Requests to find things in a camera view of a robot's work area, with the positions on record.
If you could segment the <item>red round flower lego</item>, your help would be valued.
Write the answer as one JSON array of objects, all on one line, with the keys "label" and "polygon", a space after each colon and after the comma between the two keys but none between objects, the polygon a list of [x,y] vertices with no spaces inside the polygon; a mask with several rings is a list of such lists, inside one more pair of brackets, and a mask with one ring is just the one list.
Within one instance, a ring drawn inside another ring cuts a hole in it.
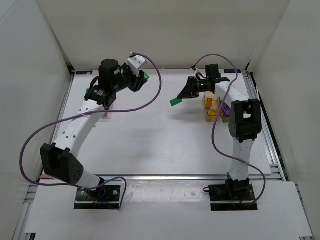
[{"label": "red round flower lego", "polygon": [[150,78],[150,76],[145,72],[144,73],[144,77],[146,78],[146,79],[149,79]]}]

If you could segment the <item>yellow rounded lego brick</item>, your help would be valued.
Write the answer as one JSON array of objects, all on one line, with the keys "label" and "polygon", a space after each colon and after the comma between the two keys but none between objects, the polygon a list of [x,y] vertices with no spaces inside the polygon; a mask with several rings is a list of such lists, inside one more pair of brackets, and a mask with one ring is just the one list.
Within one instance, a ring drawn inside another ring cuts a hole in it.
[{"label": "yellow rounded lego brick", "polygon": [[213,99],[210,97],[207,97],[205,99],[205,107],[210,109],[212,105],[213,105]]}]

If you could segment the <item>purple flower lego piece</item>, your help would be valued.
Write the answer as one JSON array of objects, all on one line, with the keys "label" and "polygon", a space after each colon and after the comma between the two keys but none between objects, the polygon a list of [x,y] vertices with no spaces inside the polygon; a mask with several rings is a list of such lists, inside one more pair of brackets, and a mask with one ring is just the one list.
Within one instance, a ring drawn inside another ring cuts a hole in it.
[{"label": "purple flower lego piece", "polygon": [[230,116],[230,114],[231,114],[231,109],[228,108],[228,107],[225,108],[225,109],[224,109],[224,115],[225,115],[225,116]]}]

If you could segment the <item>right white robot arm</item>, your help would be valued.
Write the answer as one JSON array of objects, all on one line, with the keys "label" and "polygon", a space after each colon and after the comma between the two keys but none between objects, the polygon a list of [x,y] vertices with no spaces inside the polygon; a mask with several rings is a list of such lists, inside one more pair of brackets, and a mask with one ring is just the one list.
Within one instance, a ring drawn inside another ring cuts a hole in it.
[{"label": "right white robot arm", "polygon": [[221,77],[218,64],[205,66],[203,76],[196,66],[192,66],[193,76],[188,77],[186,86],[177,96],[178,99],[194,99],[200,93],[211,92],[230,108],[228,129],[233,140],[232,163],[223,188],[216,189],[220,195],[236,199],[250,187],[249,163],[255,140],[262,131],[261,103],[250,99],[235,89],[231,81]]}]

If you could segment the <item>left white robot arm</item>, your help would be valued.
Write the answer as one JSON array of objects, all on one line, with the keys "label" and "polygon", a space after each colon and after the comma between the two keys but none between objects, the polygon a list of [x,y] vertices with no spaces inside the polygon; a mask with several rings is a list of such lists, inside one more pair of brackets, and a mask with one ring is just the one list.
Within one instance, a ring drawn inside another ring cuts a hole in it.
[{"label": "left white robot arm", "polygon": [[84,188],[94,199],[103,197],[104,180],[88,171],[78,161],[77,156],[87,136],[95,124],[115,102],[116,94],[126,88],[137,92],[147,82],[142,68],[146,60],[133,56],[119,65],[115,59],[101,62],[96,76],[90,83],[88,92],[79,109],[80,117],[73,119],[66,130],[52,144],[43,144],[40,156],[45,174],[64,183]]}]

